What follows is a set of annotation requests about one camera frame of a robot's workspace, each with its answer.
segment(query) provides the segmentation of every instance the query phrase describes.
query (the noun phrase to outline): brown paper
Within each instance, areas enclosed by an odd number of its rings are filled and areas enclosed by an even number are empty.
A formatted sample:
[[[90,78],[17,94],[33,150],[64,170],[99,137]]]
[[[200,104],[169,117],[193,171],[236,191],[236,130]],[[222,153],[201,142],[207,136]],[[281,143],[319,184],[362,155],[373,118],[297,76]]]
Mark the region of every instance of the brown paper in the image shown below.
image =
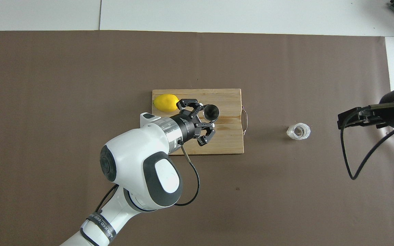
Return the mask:
[[[244,154],[191,156],[197,199],[132,218],[112,245],[394,245],[394,139],[356,181],[337,114],[390,90],[383,37],[0,31],[0,245],[59,245],[112,186],[100,149],[152,89],[240,88]],[[303,122],[311,136],[287,137]],[[350,128],[355,170],[384,134]],[[183,157],[187,201],[196,187]]]

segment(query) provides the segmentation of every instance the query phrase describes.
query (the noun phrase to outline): wood grain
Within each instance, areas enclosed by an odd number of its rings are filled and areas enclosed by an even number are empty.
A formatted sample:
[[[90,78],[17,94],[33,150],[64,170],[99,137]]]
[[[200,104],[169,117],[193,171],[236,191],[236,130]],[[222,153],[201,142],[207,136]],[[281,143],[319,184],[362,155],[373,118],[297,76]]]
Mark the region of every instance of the wood grain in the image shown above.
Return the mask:
[[[188,154],[242,154],[244,153],[244,142],[241,125],[241,89],[179,89],[179,90],[153,90],[152,101],[162,94],[174,94],[177,98],[197,99],[199,103],[214,104],[220,109],[220,116],[215,122],[215,135],[211,142],[205,146],[199,146],[197,140],[190,140],[184,147]],[[162,112],[152,105],[152,114],[161,117],[170,117],[179,113]],[[183,154],[178,150],[173,155]]]

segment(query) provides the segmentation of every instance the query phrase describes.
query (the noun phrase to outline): metal cylinder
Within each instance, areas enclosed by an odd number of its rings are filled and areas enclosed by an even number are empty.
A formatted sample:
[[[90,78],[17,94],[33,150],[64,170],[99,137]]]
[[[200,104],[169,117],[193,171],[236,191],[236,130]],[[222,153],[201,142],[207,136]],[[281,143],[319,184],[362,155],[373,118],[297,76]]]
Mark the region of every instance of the metal cylinder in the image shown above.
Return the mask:
[[[169,153],[180,148],[179,141],[183,141],[182,131],[179,125],[169,117],[162,117],[159,120],[153,121],[153,124],[158,125],[165,133],[169,143]]]

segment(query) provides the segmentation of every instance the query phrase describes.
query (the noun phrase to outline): lemon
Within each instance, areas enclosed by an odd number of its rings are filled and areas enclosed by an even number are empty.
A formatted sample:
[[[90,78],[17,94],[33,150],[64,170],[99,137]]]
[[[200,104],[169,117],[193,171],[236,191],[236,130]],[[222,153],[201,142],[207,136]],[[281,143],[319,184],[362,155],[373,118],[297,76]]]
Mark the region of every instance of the lemon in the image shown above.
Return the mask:
[[[155,98],[153,104],[162,112],[173,112],[177,109],[179,99],[173,94],[162,94]]]

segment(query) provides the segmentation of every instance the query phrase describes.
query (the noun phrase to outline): black cable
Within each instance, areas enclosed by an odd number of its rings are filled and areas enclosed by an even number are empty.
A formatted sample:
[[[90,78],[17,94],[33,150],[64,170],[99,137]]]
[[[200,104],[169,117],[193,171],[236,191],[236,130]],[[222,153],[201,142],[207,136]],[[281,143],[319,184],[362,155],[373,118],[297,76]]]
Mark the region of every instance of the black cable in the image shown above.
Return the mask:
[[[103,199],[101,200],[100,204],[98,204],[97,208],[95,209],[95,212],[98,212],[98,210],[100,210],[101,205],[103,205],[103,202],[106,200],[107,196],[108,196],[112,191],[114,191],[114,194],[115,194],[115,192],[116,192],[117,189],[118,189],[118,185],[115,184],[115,185],[106,193],[106,195],[103,197]]]
[[[346,150],[344,149],[344,139],[343,139],[343,131],[344,128],[347,125],[347,122],[354,117],[355,115],[357,115],[359,112],[364,111],[364,110],[369,110],[370,106],[364,107],[364,108],[360,108],[355,112],[352,112],[351,114],[349,114],[343,121],[342,125],[341,125],[341,131],[340,131],[340,140],[341,140],[341,149],[343,151],[343,157],[344,157],[344,163],[346,164],[346,169],[347,169],[347,173],[349,174],[349,177],[352,180],[355,180],[358,175],[361,172],[361,169],[363,169],[364,164],[366,164],[367,160],[370,158],[370,156],[374,153],[375,150],[377,150],[377,148],[383,143],[385,142],[389,137],[394,135],[394,130],[391,131],[389,134],[387,134],[386,136],[384,136],[383,138],[381,138],[381,140],[379,140],[371,149],[370,151],[367,153],[367,155],[364,157],[363,161],[361,162],[361,164],[359,165],[357,171],[355,172],[355,175],[352,175],[351,173],[351,169],[349,168],[349,163],[347,163],[347,157],[346,157]]]
[[[186,202],[186,203],[175,203],[174,205],[176,205],[176,206],[186,206],[186,205],[192,203],[192,202],[196,199],[196,197],[197,197],[197,195],[198,195],[198,192],[199,192],[199,190],[200,190],[200,177],[198,176],[197,170],[196,170],[196,168],[194,167],[194,165],[192,164],[191,160],[189,159],[189,156],[188,156],[188,154],[186,153],[185,148],[183,147],[183,145],[182,145],[182,151],[183,151],[183,154],[184,154],[186,160],[187,160],[188,163],[191,165],[191,167],[192,167],[193,170],[194,170],[194,173],[196,174],[196,177],[197,177],[197,191],[196,191],[194,197],[193,197],[191,200],[189,200],[189,201]]]

